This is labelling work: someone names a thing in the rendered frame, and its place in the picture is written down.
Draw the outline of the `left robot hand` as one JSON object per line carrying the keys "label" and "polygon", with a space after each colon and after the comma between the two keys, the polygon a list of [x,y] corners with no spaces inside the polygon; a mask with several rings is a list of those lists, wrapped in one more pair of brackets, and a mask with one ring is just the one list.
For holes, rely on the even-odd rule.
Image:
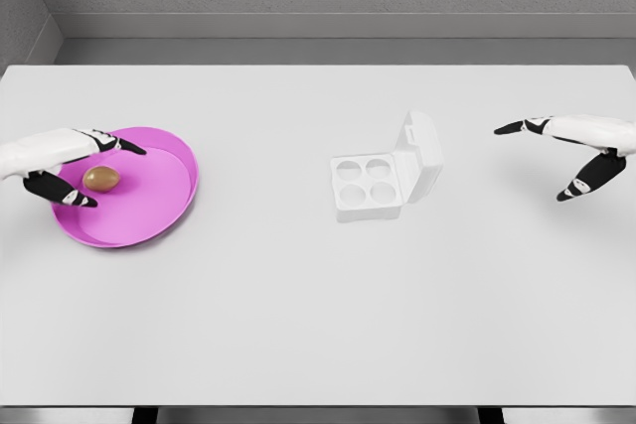
{"label": "left robot hand", "polygon": [[0,181],[19,177],[26,191],[52,204],[94,209],[95,199],[52,170],[111,150],[146,153],[128,140],[96,129],[59,128],[30,135],[0,144]]}

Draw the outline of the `pink round plate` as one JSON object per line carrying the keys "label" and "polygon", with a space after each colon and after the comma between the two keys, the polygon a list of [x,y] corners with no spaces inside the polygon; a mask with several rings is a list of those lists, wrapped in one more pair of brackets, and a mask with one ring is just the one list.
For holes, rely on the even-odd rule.
{"label": "pink round plate", "polygon": [[[52,206],[55,220],[68,236],[101,248],[134,245],[169,228],[188,208],[199,182],[196,156],[175,134],[142,126],[112,134],[146,153],[111,150],[62,166],[59,176],[96,199],[98,206]],[[82,183],[84,173],[97,166],[119,174],[120,181],[111,191],[96,193]]]}

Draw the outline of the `white egg box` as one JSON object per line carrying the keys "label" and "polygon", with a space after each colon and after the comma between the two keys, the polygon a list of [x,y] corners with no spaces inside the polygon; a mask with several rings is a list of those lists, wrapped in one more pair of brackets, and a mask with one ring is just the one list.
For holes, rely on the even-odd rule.
{"label": "white egg box", "polygon": [[339,222],[393,219],[426,197],[444,165],[432,119],[410,111],[388,153],[334,157],[330,162]]}

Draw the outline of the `brown egg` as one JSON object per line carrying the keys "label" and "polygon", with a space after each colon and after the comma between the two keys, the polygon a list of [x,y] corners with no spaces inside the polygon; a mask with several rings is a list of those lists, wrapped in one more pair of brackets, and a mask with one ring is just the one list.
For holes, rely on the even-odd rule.
{"label": "brown egg", "polygon": [[112,191],[119,182],[119,173],[107,166],[92,167],[82,177],[82,183],[86,188],[99,193]]}

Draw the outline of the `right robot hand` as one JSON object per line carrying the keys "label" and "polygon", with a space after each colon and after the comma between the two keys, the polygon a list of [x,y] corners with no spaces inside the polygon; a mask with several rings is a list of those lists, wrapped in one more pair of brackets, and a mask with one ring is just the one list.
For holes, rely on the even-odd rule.
{"label": "right robot hand", "polygon": [[597,191],[622,173],[627,157],[636,154],[636,121],[583,114],[547,116],[514,121],[496,128],[494,134],[509,135],[522,131],[598,151],[558,193],[558,202]]}

